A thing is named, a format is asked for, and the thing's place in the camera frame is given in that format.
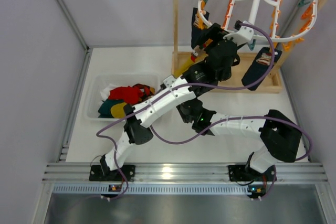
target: wooden tray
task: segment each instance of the wooden tray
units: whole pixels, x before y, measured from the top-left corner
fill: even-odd
[[[241,79],[246,73],[249,66],[252,64],[252,61],[256,57],[256,53],[238,53],[240,56],[240,64],[232,67],[232,77],[227,81],[222,81],[219,83],[219,86],[225,87],[241,87],[243,84],[241,83]],[[177,57],[174,57],[173,54],[173,62],[172,62],[172,73],[174,73],[175,69],[178,69],[182,63],[184,63],[191,55],[191,52],[178,52]],[[248,89],[244,90],[222,90],[222,89],[214,89],[214,92],[238,92],[238,93],[280,93],[282,90],[282,83],[279,71],[271,77],[267,76],[264,81],[260,84],[256,91],[250,91]]]

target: metal frame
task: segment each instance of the metal frame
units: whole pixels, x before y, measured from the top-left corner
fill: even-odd
[[[53,192],[61,193],[59,186],[73,188],[72,186],[79,186],[79,188],[92,188],[99,186],[99,188],[106,188],[110,183],[97,183],[89,181],[90,164],[89,163],[65,163],[67,150],[69,147],[69,139],[74,126],[75,117],[78,110],[79,100],[81,97],[82,87],[84,85],[86,73],[89,66],[92,50],[86,44],[80,30],[78,29],[71,13],[69,12],[63,0],[56,0],[59,7],[63,11],[70,27],[76,34],[79,42],[86,50],[85,59],[83,62],[81,73],[77,80],[77,88],[72,98],[71,108],[68,114],[68,119],[62,130],[62,139],[59,145],[59,153],[56,163],[50,163],[46,167],[41,184],[41,191],[39,201],[36,205],[32,223],[44,223],[50,198]],[[300,118],[297,115],[297,109],[293,99],[290,97],[291,104],[297,121],[300,123]],[[223,188],[235,188],[229,181],[228,165],[232,164],[134,164],[135,178],[134,182],[130,183],[132,190],[134,188],[222,188],[217,194],[225,194],[228,191]],[[324,168],[320,163],[280,163],[277,165],[277,182],[276,184],[286,185],[315,185],[318,197],[321,202],[321,207],[324,212],[327,223],[336,223],[336,201],[328,183],[328,178],[325,174]]]

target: storage box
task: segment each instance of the storage box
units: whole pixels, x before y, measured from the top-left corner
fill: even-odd
[[[161,84],[159,75],[154,73],[100,74],[96,76],[89,87],[89,92],[86,97],[84,117],[92,121],[116,121],[116,118],[98,118],[98,110],[102,104],[100,91],[109,84],[115,85],[116,87],[127,87],[137,83],[154,87],[156,92]]]

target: white table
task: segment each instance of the white table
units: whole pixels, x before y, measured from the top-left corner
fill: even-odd
[[[190,48],[180,47],[179,50],[188,51]],[[85,99],[92,80],[102,73],[125,72],[154,72],[163,80],[171,74],[172,51],[173,47],[119,47],[95,48],[93,50],[66,162],[91,162],[94,157],[111,151],[113,147],[109,140],[96,137],[96,132],[109,123],[89,121],[83,116]],[[220,113],[264,115],[267,114],[269,109],[276,109],[295,121],[285,89],[280,94],[210,92],[199,99],[203,101],[205,108]],[[120,123],[105,133],[118,140],[123,125],[124,123]],[[196,134],[191,129],[191,124],[182,122],[176,109],[159,118],[153,126],[159,134],[171,141],[182,141]],[[184,145],[166,144],[154,137],[148,143],[137,146],[126,162],[246,162],[251,152],[258,150],[261,146],[261,141],[235,136],[200,136]],[[301,143],[298,156],[302,156],[304,153],[305,149]]]

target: red cloth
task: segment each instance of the red cloth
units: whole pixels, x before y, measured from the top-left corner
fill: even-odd
[[[110,90],[109,100],[124,100],[125,103],[135,105],[139,103],[139,98],[143,93],[138,87],[118,87]]]

